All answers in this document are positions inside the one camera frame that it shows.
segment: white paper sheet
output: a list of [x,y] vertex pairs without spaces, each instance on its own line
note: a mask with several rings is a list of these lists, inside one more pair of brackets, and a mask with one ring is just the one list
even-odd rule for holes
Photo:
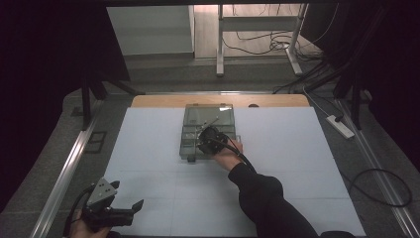
[[[121,182],[113,207],[140,199],[130,227],[145,236],[255,236],[238,189],[214,161],[179,156],[183,108],[129,108],[105,173]],[[244,154],[260,174],[278,178],[285,198],[320,234],[365,232],[313,108],[235,108]]]

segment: wall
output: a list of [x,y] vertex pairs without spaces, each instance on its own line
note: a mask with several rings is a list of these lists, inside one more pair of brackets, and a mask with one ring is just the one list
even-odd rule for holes
[[188,6],[107,10],[124,56],[193,52]]

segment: cable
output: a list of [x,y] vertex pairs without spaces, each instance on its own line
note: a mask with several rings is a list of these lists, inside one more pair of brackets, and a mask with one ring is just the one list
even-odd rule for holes
[[292,16],[293,13],[291,12],[291,4],[289,4],[289,11],[290,11],[290,16]]
[[327,28],[327,30],[325,30],[324,34],[322,34],[322,35],[321,35],[321,37],[319,37],[317,40],[315,40],[315,41],[313,41],[313,42],[311,42],[311,43],[309,43],[309,44],[307,44],[307,45],[303,46],[302,48],[305,48],[305,47],[307,47],[307,46],[309,46],[309,45],[312,45],[312,44],[314,44],[314,43],[318,42],[319,40],[321,40],[321,39],[325,36],[325,34],[327,34],[327,32],[330,30],[330,28],[331,28],[331,26],[333,25],[333,22],[334,22],[334,20],[335,20],[335,18],[336,18],[336,15],[337,15],[337,10],[339,9],[339,5],[340,5],[340,3],[337,3],[336,10],[334,11],[333,18],[331,19],[330,25],[328,25],[328,28]]
[[284,87],[296,85],[298,83],[303,82],[304,80],[306,80],[307,78],[309,78],[313,73],[315,73],[317,70],[320,70],[321,68],[323,68],[325,64],[326,64],[326,62],[324,60],[322,60],[317,65],[315,65],[312,69],[310,69],[309,71],[305,72],[305,74],[302,75],[302,76],[300,76],[297,80],[292,81],[292,82],[287,83],[287,84],[282,85],[282,86],[276,86],[273,89],[273,93],[272,94],[277,94],[279,92],[279,90],[281,90]]
[[278,4],[277,13],[275,14],[275,16],[278,16],[278,12],[280,11],[280,7],[281,7],[281,4]]
[[[369,16],[366,16],[364,20],[362,20],[361,27],[358,28],[354,34],[350,35],[349,39],[345,42],[343,42],[336,50],[334,50],[332,53],[328,53],[327,56],[323,56],[323,60],[327,61],[334,61],[334,62],[342,62],[345,60],[351,51],[354,48],[354,44],[358,43],[358,39],[360,38],[360,35],[362,32],[366,29],[368,25]],[[306,47],[308,45],[305,45],[301,47],[300,43],[297,41],[298,49],[296,49],[298,56],[305,56],[303,52],[301,51],[301,48]]]
[[259,16],[260,16],[263,12],[265,12],[265,9],[266,9],[266,4],[263,6],[263,11],[262,11],[261,13],[259,13]]
[[235,145],[235,143],[232,141],[232,139],[228,135],[226,135],[226,134],[225,134],[225,136],[229,139],[229,141],[232,143],[232,145],[234,145],[235,149],[237,151],[239,151],[238,147]]
[[249,41],[249,40],[255,40],[255,39],[259,39],[259,38],[268,37],[268,36],[271,36],[271,35],[283,34],[283,33],[289,33],[289,32],[288,31],[276,32],[276,33],[271,32],[269,34],[261,35],[261,36],[258,36],[258,37],[252,37],[252,38],[241,38],[238,35],[238,32],[236,32],[236,33],[237,33],[237,36],[238,36],[239,40]]
[[300,10],[302,10],[302,4],[299,4],[299,11],[297,12],[300,13]]
[[235,12],[235,4],[232,4],[232,15],[237,16]]
[[[314,70],[311,75],[307,76],[305,78],[305,83],[308,83],[310,81],[313,81],[315,78],[318,78],[319,76],[321,76],[322,74],[324,74],[325,72],[327,72],[329,70],[329,66],[326,63],[323,63],[320,67],[318,67],[316,70]],[[294,89],[294,87],[297,86],[297,84],[291,85],[289,86],[288,89],[288,94],[292,93],[292,90]]]
[[245,52],[245,53],[248,53],[248,54],[251,54],[251,55],[255,55],[255,56],[261,56],[261,55],[265,55],[265,54],[267,54],[267,53],[270,53],[270,52],[272,52],[272,51],[278,51],[278,50],[281,50],[281,49],[275,49],[275,48],[273,48],[273,49],[270,49],[270,50],[268,50],[268,51],[266,51],[266,52],[262,52],[262,53],[252,53],[252,52],[249,52],[249,51],[244,50],[244,49],[241,49],[241,48],[234,48],[234,47],[228,46],[228,45],[226,44],[226,42],[225,42],[225,39],[223,39],[223,38],[222,38],[222,41],[223,41],[223,44],[225,44],[225,46],[226,46],[227,48],[229,48],[229,49],[232,49],[232,50],[238,50],[238,51]]
[[273,34],[270,35],[270,43],[269,43],[269,47],[271,49],[276,49],[278,50],[286,50],[287,48],[289,48],[290,46],[290,42],[284,42],[284,41],[278,41],[276,40],[277,38],[291,38],[290,36],[276,36],[273,37]]
[[[361,192],[363,195],[365,195],[366,197],[368,197],[372,201],[378,202],[378,203],[383,204],[383,205],[391,206],[391,207],[405,207],[405,206],[409,205],[413,200],[413,192],[411,191],[410,187],[407,185],[407,183],[401,177],[399,177],[398,175],[396,175],[393,172],[383,170],[383,169],[368,169],[368,170],[365,170],[365,171],[362,171],[362,172],[358,173],[355,176],[355,178],[353,178],[353,179],[349,179],[342,171],[339,170],[339,172],[350,183],[350,186],[348,188],[349,193],[352,191],[352,188],[354,187],[355,189],[357,189],[359,192]],[[380,200],[380,199],[368,194],[367,192],[365,192],[363,189],[361,189],[359,186],[356,185],[356,181],[361,175],[366,174],[366,173],[371,173],[371,172],[387,173],[387,174],[390,174],[390,175],[394,176],[398,180],[400,180],[402,182],[402,184],[404,184],[404,186],[405,186],[405,188],[408,192],[408,199],[402,204],[388,203],[386,201]]]
[[321,60],[321,59],[324,58],[323,52],[315,52],[316,54],[319,54],[320,57],[312,57],[312,56],[309,57],[308,55],[306,55],[302,52],[299,41],[296,41],[296,43],[297,43],[297,46],[298,46],[298,48],[296,49],[296,55],[300,60],[311,61],[311,60]]
[[76,199],[76,201],[74,202],[73,206],[70,209],[70,212],[68,213],[67,218],[65,219],[65,225],[64,225],[64,229],[62,231],[62,237],[68,237],[69,233],[70,233],[70,227],[71,227],[71,223],[74,222],[72,221],[73,215],[74,215],[74,211],[77,207],[77,204],[80,202],[81,198],[87,194],[87,193],[91,193],[93,191],[93,189],[95,188],[96,184],[92,184],[90,187],[86,188]]
[[303,86],[302,87],[302,89],[303,89],[303,92],[306,94],[306,96],[308,96],[309,97],[309,99],[322,111],[322,112],[324,112],[325,113],[325,115],[327,115],[327,117],[329,117],[330,116],[330,114],[328,114],[326,111],[324,111],[324,109],[322,109],[316,102],[315,102],[315,100],[314,99],[312,99],[312,97],[311,96],[309,96],[309,94],[305,91],[305,86]]
[[315,96],[317,96],[317,97],[319,97],[319,98],[321,98],[321,99],[323,99],[323,100],[325,100],[326,102],[328,102],[328,103],[330,103],[334,108],[336,108],[340,113],[341,113],[341,115],[342,116],[344,116],[344,113],[343,113],[343,111],[342,110],[340,110],[340,108],[338,108],[333,102],[331,102],[330,100],[328,100],[327,98],[325,98],[325,97],[322,97],[322,96],[320,96],[320,95],[318,95],[318,94],[316,94],[315,92],[310,92],[310,93],[312,93],[312,94],[314,94]]
[[78,218],[78,219],[72,220],[72,221],[71,221],[71,224],[72,224],[72,223],[74,223],[74,222],[76,222],[76,221],[79,221],[79,220],[81,220],[81,218]]
[[223,142],[220,142],[220,141],[218,141],[218,140],[216,140],[216,139],[213,139],[213,138],[207,138],[207,140],[210,140],[210,141],[212,141],[212,142],[216,142],[216,143],[218,143],[218,144],[220,144],[220,145],[222,145],[222,146],[224,146],[225,148],[227,148],[227,149],[229,149],[229,150],[231,150],[233,153],[235,153],[239,158],[241,158],[241,160],[243,160],[244,161],[244,163],[248,166],[248,168],[250,169],[250,171],[252,171],[252,172],[254,172],[254,173],[257,173],[257,171],[256,171],[256,169],[254,169],[254,167],[253,167],[253,165],[251,164],[251,162],[247,159],[247,157],[245,157],[244,156],[244,154],[242,154],[238,149],[235,149],[234,147],[232,147],[232,146],[230,146],[230,145],[228,145],[228,144],[226,144],[226,143],[223,143]]

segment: black cable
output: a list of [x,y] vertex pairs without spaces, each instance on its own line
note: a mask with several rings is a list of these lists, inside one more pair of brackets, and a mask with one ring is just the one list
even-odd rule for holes
[[68,237],[70,234],[70,227],[71,227],[71,223],[74,222],[72,221],[73,219],[73,215],[74,215],[74,211],[77,207],[77,204],[80,202],[81,198],[86,194],[86,193],[91,193],[93,191],[93,189],[95,188],[95,184],[91,185],[90,187],[86,188],[75,200],[73,206],[70,209],[70,212],[68,213],[67,218],[65,219],[65,224],[64,224],[64,229],[62,230],[62,237]]
[[[278,16],[278,11],[280,10],[280,6],[281,6],[281,4],[278,4],[277,13],[275,14],[275,16]],[[271,47],[271,43],[272,43],[272,32],[269,34],[269,38],[271,40],[271,42],[269,43],[269,46]]]
[[267,54],[267,53],[270,53],[270,52],[272,52],[272,51],[275,51],[275,49],[270,49],[270,50],[268,50],[268,51],[266,51],[266,52],[262,52],[262,53],[252,53],[252,52],[249,52],[249,51],[244,50],[244,49],[241,49],[241,48],[234,48],[234,47],[230,47],[230,46],[228,46],[228,45],[226,44],[226,42],[225,42],[225,39],[223,39],[223,38],[222,38],[222,41],[223,41],[223,44],[225,44],[225,46],[226,46],[227,48],[229,48],[229,49],[232,49],[232,50],[238,50],[238,51],[245,52],[245,53],[248,53],[248,54],[251,54],[251,55],[256,55],[256,56],[265,55],[265,54]]
[[277,94],[279,92],[279,90],[281,90],[284,87],[288,87],[288,86],[292,86],[292,85],[296,85],[298,83],[301,83],[302,81],[304,81],[307,78],[309,78],[313,73],[317,72],[317,70],[323,68],[324,67],[324,64],[326,64],[326,62],[324,60],[322,60],[317,65],[315,65],[313,68],[311,68],[309,71],[305,72],[305,74],[303,74],[302,76],[300,76],[297,80],[292,81],[292,82],[287,83],[287,84],[282,85],[282,86],[276,86],[273,89],[273,93],[272,94]]
[[270,43],[269,43],[269,47],[271,49],[275,49],[276,51],[279,51],[279,50],[286,50],[287,48],[289,48],[290,42],[278,41],[276,39],[277,38],[291,38],[290,36],[275,36],[275,37],[273,37],[272,35],[274,35],[274,34],[270,35]]
[[301,50],[301,46],[300,46],[299,41],[296,41],[296,43],[297,43],[296,56],[300,60],[302,60],[302,61],[312,61],[312,60],[322,60],[324,58],[323,55],[321,55],[320,57],[312,57],[312,56],[310,57],[308,55],[305,55]]
[[338,9],[339,9],[339,3],[337,3],[337,6],[336,6],[336,10],[334,11],[334,15],[333,15],[333,17],[332,17],[332,19],[331,19],[331,21],[330,21],[330,24],[328,25],[328,27],[327,27],[327,29],[325,30],[325,32],[319,37],[319,38],[317,38],[316,40],[314,40],[314,41],[312,41],[311,43],[309,43],[309,44],[307,44],[307,45],[305,45],[305,46],[303,46],[303,47],[306,47],[306,46],[309,46],[309,45],[314,45],[316,42],[318,42],[319,40],[321,40],[327,33],[328,33],[328,31],[331,29],[331,26],[333,25],[333,23],[334,23],[334,20],[336,19],[336,16],[337,16],[337,11],[338,11]]
[[220,144],[220,145],[222,145],[222,146],[224,146],[225,148],[227,148],[227,149],[229,149],[229,150],[231,150],[233,153],[235,153],[239,158],[241,158],[241,160],[243,160],[244,161],[244,163],[248,166],[248,168],[250,169],[250,171],[252,171],[252,172],[254,172],[254,173],[257,173],[257,171],[256,171],[256,169],[254,169],[254,167],[253,167],[253,165],[251,164],[251,162],[247,159],[247,157],[245,157],[244,156],[244,154],[242,154],[238,149],[235,149],[234,147],[232,147],[232,146],[230,146],[230,145],[228,145],[228,144],[226,144],[226,143],[223,143],[223,142],[220,142],[220,141],[218,141],[218,140],[216,140],[216,139],[213,139],[213,138],[207,138],[207,140],[210,140],[210,141],[212,141],[212,142],[216,142],[216,143],[218,143],[218,144]]
[[288,31],[281,31],[281,32],[276,32],[276,33],[271,32],[269,34],[265,34],[265,35],[261,35],[261,36],[257,36],[257,37],[252,37],[252,38],[241,38],[239,36],[238,32],[236,32],[236,33],[237,33],[237,37],[238,37],[239,40],[249,41],[249,40],[255,40],[255,39],[259,39],[259,38],[268,37],[268,36],[271,36],[271,35],[277,35],[277,34],[283,34],[283,33],[289,33],[289,32]]
[[306,91],[311,92],[312,90],[315,90],[316,88],[326,84],[327,82],[341,76],[343,73],[345,73],[350,68],[351,65],[352,64],[350,62],[346,62],[345,64],[341,65],[336,70],[334,70],[333,72],[325,75],[324,77],[322,77],[322,78],[318,79],[317,81],[313,82],[312,84],[310,84],[306,88]]
[[263,12],[265,12],[265,9],[266,9],[266,4],[263,6],[263,11],[259,14],[259,16],[262,15]]
[[290,12],[290,16],[293,15],[293,13],[291,12],[291,4],[289,4],[289,12]]
[[325,100],[326,102],[328,102],[328,103],[330,103],[334,108],[336,108],[340,113],[341,113],[341,116],[344,116],[344,113],[343,113],[343,111],[342,110],[340,110],[340,108],[338,108],[333,102],[331,102],[330,100],[328,100],[327,98],[325,98],[325,97],[322,97],[322,96],[320,96],[320,95],[318,95],[318,94],[316,94],[315,92],[310,92],[310,93],[312,93],[312,94],[314,94],[315,96],[317,96],[317,97],[319,97],[319,98],[321,98],[321,99],[323,99],[323,100]]
[[[334,50],[331,53],[328,53],[327,56],[323,56],[325,60],[327,61],[335,61],[335,62],[341,62],[342,60],[347,60],[347,57],[349,54],[354,50],[354,44],[357,44],[359,42],[360,37],[363,35],[363,32],[368,27],[368,22],[370,20],[370,15],[367,15],[362,21],[361,21],[361,27],[357,28],[351,36],[344,41],[340,47],[336,50]],[[301,46],[300,43],[297,42],[299,45],[299,49],[297,50],[299,55],[302,55],[301,52]]]
[[329,65],[328,63],[326,63],[326,64],[325,64],[325,69],[324,69],[323,71],[321,71],[321,69],[320,69],[320,70],[318,70],[318,74],[317,74],[316,76],[314,76],[314,77],[312,77],[312,78],[308,79],[308,82],[309,82],[309,81],[312,81],[312,80],[314,80],[314,79],[316,79],[316,78],[318,78],[319,76],[321,76],[322,74],[324,74],[324,73],[328,72],[329,70],[330,70],[330,65]]
[[[315,78],[317,78],[317,77],[319,77],[319,76],[321,76],[322,74],[324,74],[325,72],[327,72],[328,71],[328,64],[327,63],[322,63],[321,64],[321,66],[320,67],[318,67],[316,70],[314,70],[312,73],[311,73],[311,75],[310,76],[308,76],[308,77],[306,77],[305,78],[305,84],[307,83],[307,82],[309,82],[309,81],[312,81],[312,80],[314,80]],[[297,83],[296,84],[293,84],[293,85],[290,85],[289,86],[289,89],[288,89],[288,91],[287,91],[287,93],[288,94],[291,94],[292,93],[292,91],[293,91],[293,89],[295,88],[297,86]]]
[[226,134],[225,134],[225,136],[229,139],[229,141],[231,141],[231,143],[232,143],[232,145],[234,145],[235,149],[237,151],[239,151],[238,147],[235,145],[235,143],[232,141],[232,139],[228,135],[226,135]]
[[235,12],[235,4],[232,4],[232,15],[237,16]]
[[[405,188],[408,192],[408,199],[402,204],[391,204],[389,202],[380,200],[380,199],[368,194],[367,192],[365,192],[363,189],[361,189],[359,186],[356,185],[356,181],[361,175],[366,174],[366,173],[371,173],[371,172],[387,173],[387,174],[390,174],[390,175],[394,176],[398,180],[400,180],[402,182],[402,184],[404,184],[404,186],[405,186]],[[413,192],[411,191],[410,187],[407,185],[407,183],[401,177],[399,177],[398,175],[396,175],[393,172],[383,170],[383,169],[368,169],[368,170],[365,170],[365,171],[362,171],[362,172],[358,173],[355,176],[355,178],[353,178],[353,179],[349,179],[342,171],[340,171],[340,174],[350,183],[350,186],[348,188],[349,193],[352,191],[352,188],[354,187],[355,189],[357,189],[359,192],[361,192],[363,195],[365,195],[366,197],[368,197],[372,201],[378,202],[378,203],[383,204],[383,205],[391,206],[391,207],[405,207],[405,206],[409,205],[413,200]]]
[[72,223],[74,223],[74,222],[76,222],[76,221],[79,221],[79,220],[81,220],[81,218],[78,218],[78,219],[72,220],[72,221],[71,221],[71,224],[72,224]]

